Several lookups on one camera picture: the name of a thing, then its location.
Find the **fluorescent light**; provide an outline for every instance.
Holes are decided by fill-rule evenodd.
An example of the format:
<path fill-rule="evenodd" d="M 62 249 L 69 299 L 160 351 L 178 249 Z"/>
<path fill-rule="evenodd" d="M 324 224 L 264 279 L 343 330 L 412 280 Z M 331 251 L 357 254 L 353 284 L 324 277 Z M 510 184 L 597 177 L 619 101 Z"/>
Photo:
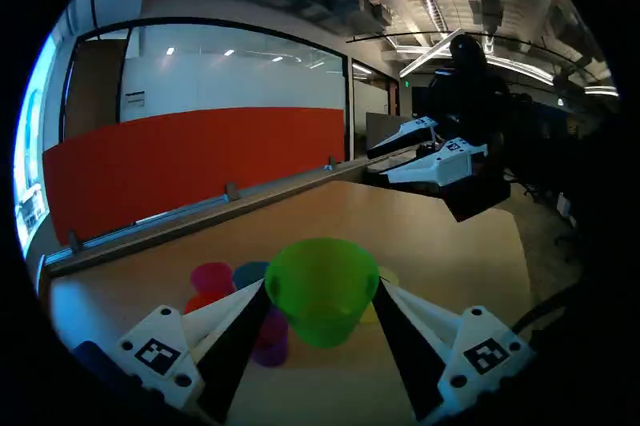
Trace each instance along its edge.
<path fill-rule="evenodd" d="M 462 28 L 458 28 L 448 37 L 440 40 L 438 43 L 436 43 L 431 48 L 429 48 L 429 51 L 420 55 L 417 59 L 411 62 L 407 67 L 400 70 L 400 78 L 405 77 L 407 74 L 411 73 L 413 70 L 417 69 L 419 66 L 427 63 L 431 58 L 433 58 L 438 53 L 441 53 L 442 51 L 449 48 L 449 44 L 451 43 L 451 40 L 453 40 L 459 34 L 463 34 L 463 33 L 464 31 L 462 30 Z"/>
<path fill-rule="evenodd" d="M 400 78 L 402 78 L 403 76 L 406 76 L 408 73 L 411 73 L 411 71 L 415 70 L 416 68 L 418 68 L 418 66 L 422 65 L 423 63 L 428 62 L 431 58 L 435 58 L 435 57 L 451 58 L 451 52 L 446 51 L 446 47 L 448 45 L 445 45 L 445 48 L 442 48 L 442 46 L 438 46 L 440 45 L 440 43 L 438 43 L 436 46 L 433 46 L 431 48 L 425 47 L 425 46 L 398 46 L 399 53 L 420 53 L 422 55 L 420 58 L 428 55 L 428 58 L 424 59 L 424 61 L 418 65 L 415 65 L 415 63 L 420 58 L 415 60 L 413 63 L 409 64 L 409 66 L 407 66 L 404 70 L 400 72 Z M 548 74 L 545 70 L 541 70 L 536 66 L 527 65 L 526 63 L 514 62 L 513 60 L 509 60 L 507 58 L 500 58 L 493 55 L 487 55 L 486 62 L 493 66 L 499 66 L 501 68 L 505 68 L 507 70 L 514 71 L 516 73 L 524 74 L 530 78 L 533 78 L 534 80 L 538 80 L 539 82 L 545 83 L 548 86 L 552 86 L 554 84 L 554 77 L 551 74 Z"/>
<path fill-rule="evenodd" d="M 366 73 L 366 74 L 372 74 L 372 73 L 373 73 L 373 71 L 368 70 L 368 69 L 367 69 L 367 68 L 365 68 L 364 66 L 356 65 L 355 63 L 353 64 L 353 67 L 354 67 L 356 70 L 360 70 L 360 71 L 362 71 L 362 72 L 364 72 L 364 73 Z"/>
<path fill-rule="evenodd" d="M 610 91 L 615 91 L 615 86 L 601 86 L 601 85 L 596 85 L 596 86 L 585 86 L 585 90 L 610 90 Z"/>
<path fill-rule="evenodd" d="M 606 96 L 618 96 L 615 86 L 585 86 L 585 94 L 603 94 Z"/>
<path fill-rule="evenodd" d="M 618 92 L 611 90 L 585 90 L 585 94 L 603 94 L 606 96 L 618 97 Z"/>
<path fill-rule="evenodd" d="M 545 70 L 541 70 L 539 68 L 536 68 L 535 66 L 527 65 L 526 63 L 514 62 L 512 60 L 507 60 L 506 58 L 495 56 L 486 57 L 486 62 L 490 65 L 500 66 L 501 68 L 524 74 L 548 86 L 554 85 L 554 77 L 551 74 L 548 74 Z"/>

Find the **white wall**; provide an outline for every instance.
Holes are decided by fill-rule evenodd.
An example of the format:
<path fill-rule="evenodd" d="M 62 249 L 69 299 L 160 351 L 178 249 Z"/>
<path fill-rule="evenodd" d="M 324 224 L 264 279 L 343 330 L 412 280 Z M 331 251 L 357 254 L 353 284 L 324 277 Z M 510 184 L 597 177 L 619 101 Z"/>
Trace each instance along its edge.
<path fill-rule="evenodd" d="M 136 91 L 145 92 L 142 107 L 127 105 L 126 94 Z M 192 109 L 344 105 L 344 78 L 338 74 L 238 55 L 143 55 L 125 61 L 120 119 Z"/>
<path fill-rule="evenodd" d="M 389 95 L 385 90 L 354 82 L 354 131 L 366 134 L 366 112 L 387 114 Z"/>

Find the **wooden door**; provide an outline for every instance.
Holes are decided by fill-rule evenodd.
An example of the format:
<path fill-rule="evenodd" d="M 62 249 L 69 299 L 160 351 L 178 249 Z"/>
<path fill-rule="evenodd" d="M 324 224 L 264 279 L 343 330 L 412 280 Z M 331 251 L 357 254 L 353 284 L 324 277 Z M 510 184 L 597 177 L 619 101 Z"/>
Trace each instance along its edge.
<path fill-rule="evenodd" d="M 78 45 L 69 81 L 64 139 L 118 122 L 118 85 L 126 40 L 91 40 Z"/>

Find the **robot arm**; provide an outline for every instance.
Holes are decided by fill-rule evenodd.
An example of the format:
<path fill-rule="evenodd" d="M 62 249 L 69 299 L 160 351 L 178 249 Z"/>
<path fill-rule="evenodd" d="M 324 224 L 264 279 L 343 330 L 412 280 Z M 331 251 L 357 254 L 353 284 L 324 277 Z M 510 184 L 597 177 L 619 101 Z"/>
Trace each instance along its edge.
<path fill-rule="evenodd" d="M 468 408 L 534 357 L 481 306 L 457 315 L 382 278 L 373 304 L 422 424 Z M 223 423 L 269 307 L 263 281 L 184 316 L 160 306 L 108 355 L 174 408 Z"/>

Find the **red panel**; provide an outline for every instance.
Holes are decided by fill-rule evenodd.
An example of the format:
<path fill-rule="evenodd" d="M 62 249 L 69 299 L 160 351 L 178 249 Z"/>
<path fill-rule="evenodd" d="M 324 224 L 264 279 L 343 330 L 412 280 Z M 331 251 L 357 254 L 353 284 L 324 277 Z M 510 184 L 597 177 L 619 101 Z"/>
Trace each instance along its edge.
<path fill-rule="evenodd" d="M 340 109 L 233 108 L 107 126 L 43 155 L 58 240 L 88 239 L 154 214 L 344 160 Z"/>

